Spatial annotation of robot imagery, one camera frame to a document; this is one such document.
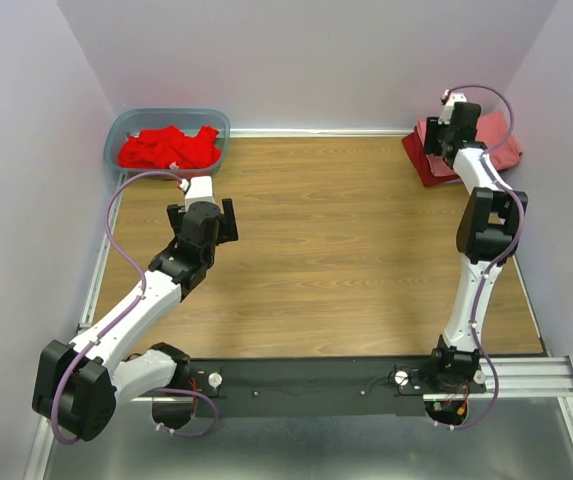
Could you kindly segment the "pink t-shirt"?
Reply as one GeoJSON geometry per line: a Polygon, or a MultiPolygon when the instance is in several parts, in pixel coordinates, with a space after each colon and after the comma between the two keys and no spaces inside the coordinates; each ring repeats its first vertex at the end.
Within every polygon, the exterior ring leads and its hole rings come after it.
{"type": "MultiPolygon", "coordinates": [[[[425,128],[426,121],[420,120],[413,129],[420,135],[422,144],[425,137],[425,128]]],[[[508,124],[502,112],[494,111],[489,114],[483,114],[477,122],[477,130],[478,141],[485,143],[487,146],[496,146],[491,152],[491,161],[497,171],[511,169],[520,162],[523,150],[514,136],[510,136],[505,143],[500,145],[500,141],[508,133],[508,124]]],[[[445,162],[445,166],[437,164],[436,161],[432,161],[432,163],[432,170],[436,176],[445,176],[450,172],[455,174],[445,162]]]]}

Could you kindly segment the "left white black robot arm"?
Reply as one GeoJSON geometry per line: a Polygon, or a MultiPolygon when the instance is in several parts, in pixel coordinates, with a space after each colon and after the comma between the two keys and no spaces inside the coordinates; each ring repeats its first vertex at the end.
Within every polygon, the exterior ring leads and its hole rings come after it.
{"type": "Polygon", "coordinates": [[[141,272],[137,285],[99,322],[67,343],[41,352],[32,408],[50,421],[62,444],[96,438],[118,406],[149,391],[202,398],[190,358],[158,343],[133,359],[126,355],[161,317],[206,278],[217,246],[239,238],[234,204],[197,201],[167,209],[174,236],[141,272]]]}

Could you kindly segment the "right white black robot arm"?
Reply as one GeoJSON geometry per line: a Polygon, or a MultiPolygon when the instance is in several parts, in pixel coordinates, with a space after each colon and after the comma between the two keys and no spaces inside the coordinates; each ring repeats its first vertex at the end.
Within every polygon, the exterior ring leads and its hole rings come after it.
{"type": "Polygon", "coordinates": [[[440,157],[462,180],[468,202],[456,234],[461,275],[450,319],[431,353],[423,378],[446,392],[475,379],[484,356],[482,330],[494,285],[523,230],[528,197],[513,190],[476,139],[481,106],[457,92],[426,120],[424,152],[440,157]]]}

